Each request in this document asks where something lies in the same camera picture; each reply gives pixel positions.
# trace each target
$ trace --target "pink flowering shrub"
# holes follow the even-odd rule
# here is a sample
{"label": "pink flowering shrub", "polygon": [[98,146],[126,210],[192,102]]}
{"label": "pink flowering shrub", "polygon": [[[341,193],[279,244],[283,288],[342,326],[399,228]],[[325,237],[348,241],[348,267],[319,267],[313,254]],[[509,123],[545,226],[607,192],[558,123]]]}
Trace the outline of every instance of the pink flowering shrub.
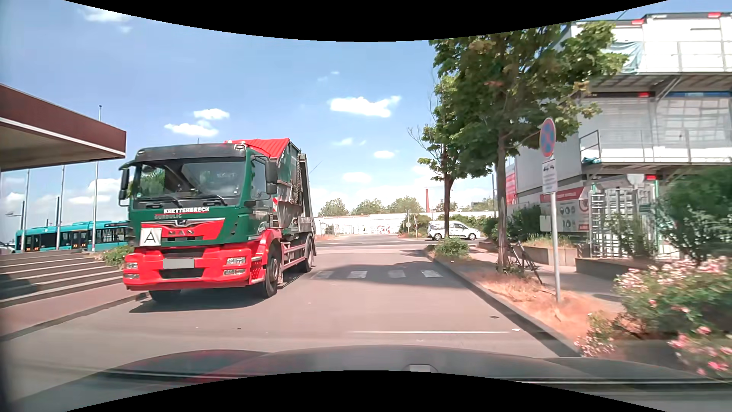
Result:
{"label": "pink flowering shrub", "polygon": [[721,336],[701,326],[691,334],[679,334],[668,344],[679,360],[699,375],[732,378],[732,335]]}
{"label": "pink flowering shrub", "polygon": [[579,340],[575,346],[580,350],[582,356],[598,357],[598,355],[609,354],[615,351],[613,346],[613,321],[609,320],[602,313],[589,313],[590,329],[585,337],[578,336]]}
{"label": "pink flowering shrub", "polygon": [[615,291],[627,314],[650,333],[676,334],[700,326],[728,331],[731,326],[732,265],[726,257],[698,267],[692,260],[679,260],[662,268],[631,269],[616,279]]}

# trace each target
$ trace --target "crosswalk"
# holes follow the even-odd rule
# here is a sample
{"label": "crosswalk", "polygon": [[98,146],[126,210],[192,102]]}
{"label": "crosswalk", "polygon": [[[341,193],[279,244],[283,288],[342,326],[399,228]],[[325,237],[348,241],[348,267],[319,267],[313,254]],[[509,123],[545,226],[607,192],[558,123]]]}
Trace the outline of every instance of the crosswalk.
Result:
{"label": "crosswalk", "polygon": [[319,271],[315,273],[311,279],[366,279],[366,277],[382,277],[386,274],[389,278],[400,279],[412,276],[420,276],[423,278],[441,278],[442,275],[437,271]]}

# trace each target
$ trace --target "tree trunk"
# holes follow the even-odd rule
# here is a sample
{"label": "tree trunk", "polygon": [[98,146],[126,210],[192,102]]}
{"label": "tree trunk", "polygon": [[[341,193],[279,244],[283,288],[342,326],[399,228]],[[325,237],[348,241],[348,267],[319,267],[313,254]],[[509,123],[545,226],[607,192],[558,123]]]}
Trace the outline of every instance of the tree trunk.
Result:
{"label": "tree trunk", "polygon": [[498,198],[498,270],[503,271],[508,259],[508,216],[506,216],[506,142],[498,138],[498,157],[496,159],[496,197]]}
{"label": "tree trunk", "polygon": [[450,191],[452,190],[452,184],[455,182],[455,179],[447,175],[444,177],[444,182],[445,201],[442,204],[442,209],[445,214],[445,237],[448,238],[450,236]]}

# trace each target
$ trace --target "truck windshield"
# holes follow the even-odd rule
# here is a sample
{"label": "truck windshield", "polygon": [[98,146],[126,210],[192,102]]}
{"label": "truck windshield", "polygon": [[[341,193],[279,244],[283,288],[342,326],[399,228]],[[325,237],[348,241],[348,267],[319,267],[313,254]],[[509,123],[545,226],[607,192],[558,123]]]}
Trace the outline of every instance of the truck windshield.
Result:
{"label": "truck windshield", "polygon": [[231,205],[242,195],[246,176],[246,162],[198,159],[166,160],[143,163],[135,168],[132,181],[132,199],[139,202],[169,202],[219,197]]}

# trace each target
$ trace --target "metal gate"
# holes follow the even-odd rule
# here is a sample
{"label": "metal gate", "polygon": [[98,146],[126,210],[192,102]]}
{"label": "metal gate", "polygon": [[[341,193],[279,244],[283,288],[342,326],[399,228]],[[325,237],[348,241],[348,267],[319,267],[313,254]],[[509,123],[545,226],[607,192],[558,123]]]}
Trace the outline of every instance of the metal gate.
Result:
{"label": "metal gate", "polygon": [[590,192],[590,256],[628,257],[620,247],[620,240],[610,230],[610,220],[619,214],[624,218],[640,216],[647,236],[655,239],[652,217],[649,215],[654,201],[654,190],[648,185],[641,188],[597,189]]}

